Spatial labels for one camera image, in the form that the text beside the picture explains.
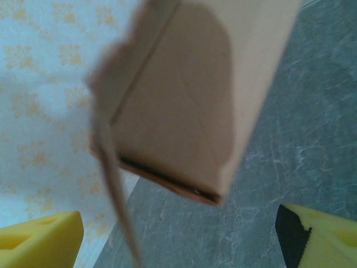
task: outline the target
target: yellow plastic object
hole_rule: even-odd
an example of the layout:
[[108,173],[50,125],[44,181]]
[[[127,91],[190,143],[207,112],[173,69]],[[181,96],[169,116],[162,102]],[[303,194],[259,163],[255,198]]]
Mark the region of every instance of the yellow plastic object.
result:
[[0,229],[0,268],[73,268],[84,228],[68,211]]
[[310,233],[298,268],[357,267],[357,222],[299,205],[284,207],[294,212]]

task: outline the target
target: gray floor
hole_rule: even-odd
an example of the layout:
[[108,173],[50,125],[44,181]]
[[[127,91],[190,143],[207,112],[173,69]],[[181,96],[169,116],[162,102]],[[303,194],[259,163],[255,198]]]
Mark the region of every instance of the gray floor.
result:
[[[285,267],[281,203],[357,220],[357,4],[303,9],[223,209],[140,180],[129,199],[146,268]],[[96,268],[130,267],[120,228]]]

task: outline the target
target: white wall with yellow pattern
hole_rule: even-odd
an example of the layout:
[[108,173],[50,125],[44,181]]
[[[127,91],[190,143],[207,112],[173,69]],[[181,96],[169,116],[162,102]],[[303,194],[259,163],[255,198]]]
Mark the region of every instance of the white wall with yellow pattern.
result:
[[[0,0],[0,228],[81,212],[75,267],[93,267],[116,218],[88,150],[83,78],[139,0]],[[137,177],[125,173],[130,193]]]

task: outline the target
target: floral wallpaper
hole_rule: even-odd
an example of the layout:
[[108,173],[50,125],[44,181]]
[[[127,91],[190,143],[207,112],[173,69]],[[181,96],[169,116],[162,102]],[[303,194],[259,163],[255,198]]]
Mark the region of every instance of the floral wallpaper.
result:
[[[139,0],[0,0],[0,228],[81,212],[75,267],[93,267],[116,218],[88,150],[83,77]],[[124,173],[128,195],[138,177]]]

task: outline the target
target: cardboard box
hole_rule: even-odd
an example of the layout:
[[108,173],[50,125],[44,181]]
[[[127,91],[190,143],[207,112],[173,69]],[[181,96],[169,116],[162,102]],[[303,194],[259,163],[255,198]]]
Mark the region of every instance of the cardboard box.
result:
[[[138,42],[141,57],[126,60],[103,103],[115,114],[115,149],[122,168],[222,205],[301,1],[161,2],[166,16],[141,21],[156,30]],[[129,90],[115,113],[118,87]]]

